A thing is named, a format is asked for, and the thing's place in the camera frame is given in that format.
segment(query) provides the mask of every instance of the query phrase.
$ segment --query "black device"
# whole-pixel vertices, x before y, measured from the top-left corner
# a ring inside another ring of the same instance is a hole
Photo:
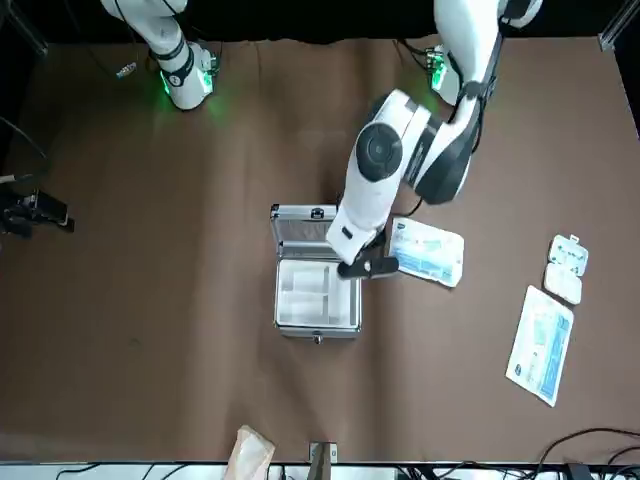
[[[67,205],[57,198],[35,190],[21,195],[5,188],[0,191],[0,233],[31,238],[34,225],[54,225],[67,233],[75,230]]]

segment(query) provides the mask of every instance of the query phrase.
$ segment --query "case lid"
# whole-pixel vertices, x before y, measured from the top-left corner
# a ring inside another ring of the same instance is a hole
[[[271,229],[278,256],[337,258],[326,240],[335,205],[273,205]]]
[[[579,242],[580,239],[575,235],[569,238],[556,235],[549,249],[549,262],[560,265],[581,277],[587,268],[589,251]]]

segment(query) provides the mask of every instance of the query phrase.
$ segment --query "open case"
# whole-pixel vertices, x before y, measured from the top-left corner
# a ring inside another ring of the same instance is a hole
[[[355,338],[362,320],[361,280],[338,276],[340,259],[325,240],[335,205],[273,205],[277,274],[274,323],[283,335]]]

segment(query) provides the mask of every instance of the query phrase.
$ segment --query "metal frame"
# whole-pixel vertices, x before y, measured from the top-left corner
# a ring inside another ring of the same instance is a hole
[[[615,14],[613,19],[611,19],[607,27],[604,29],[604,32],[598,35],[600,48],[603,52],[615,49],[616,40],[639,11],[640,0],[627,0],[618,13]]]
[[[124,462],[117,462],[117,461],[105,461],[105,462],[101,462],[99,460],[96,461],[90,461],[90,462],[79,462],[79,463],[75,463],[75,462],[42,462],[42,463],[38,463],[38,462],[12,462],[12,461],[0,461],[0,465],[3,466],[7,466],[7,465],[11,465],[11,466],[35,466],[35,465],[64,465],[64,466],[69,466],[69,467],[82,467],[82,466],[87,466],[87,465],[91,465],[93,463],[99,463],[100,465],[156,465],[156,466],[169,466],[169,465],[174,465],[174,466],[179,466],[179,465],[210,465],[210,466],[224,466],[227,465],[227,462],[205,462],[205,461],[178,461],[178,462],[150,462],[150,461],[139,461],[139,462],[132,462],[132,461],[124,461]],[[458,470],[479,470],[480,468],[477,467],[476,465],[473,464],[473,462],[468,463],[468,464],[464,464],[461,465],[461,463],[464,462],[450,462],[450,461],[445,461],[445,462],[407,462],[407,461],[398,461],[398,462],[337,462],[337,463],[332,463],[332,467],[367,467],[367,468],[395,468],[395,467],[402,467],[402,468],[408,468],[408,467],[415,467],[415,468],[419,468],[419,469],[423,469],[425,471],[428,471],[429,469],[431,470],[435,470],[435,469],[450,469],[453,467],[457,467],[459,466]],[[478,464],[482,465],[483,467],[495,467],[496,470],[500,469],[500,470],[509,470],[509,469],[514,469],[514,470],[531,470],[534,471],[537,467],[538,467],[538,463],[531,463],[531,462],[482,462],[482,461],[478,461]],[[279,466],[284,466],[284,467],[303,467],[303,466],[310,466],[309,462],[272,462],[271,463],[272,466],[274,467],[279,467]],[[561,473],[567,477],[571,476],[571,478],[573,478],[573,476],[570,473],[570,469],[572,466],[574,466],[576,464],[571,464],[571,463],[544,463],[542,466],[542,470],[540,471],[540,473],[546,473],[546,472],[557,472],[557,473]],[[586,468],[589,469],[590,473],[592,474],[613,474],[616,473],[620,468],[625,467],[625,466],[633,466],[634,464],[626,464],[626,463],[618,463],[616,465],[605,465],[605,464],[580,464],[581,466],[584,466]]]

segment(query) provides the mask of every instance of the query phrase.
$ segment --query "white foam insert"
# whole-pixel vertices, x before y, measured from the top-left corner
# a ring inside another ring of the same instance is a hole
[[[344,327],[351,315],[352,280],[338,276],[338,264],[311,260],[280,261],[276,317],[280,325]]]

